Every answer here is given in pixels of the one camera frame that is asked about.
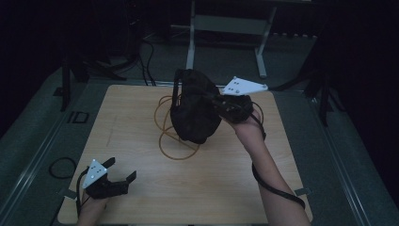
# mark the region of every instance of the black fabric object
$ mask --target black fabric object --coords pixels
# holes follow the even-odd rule
[[[180,81],[182,91],[179,96]],[[176,71],[170,118],[182,140],[202,144],[215,132],[221,118],[207,97],[219,94],[215,83],[205,74],[191,69]]]

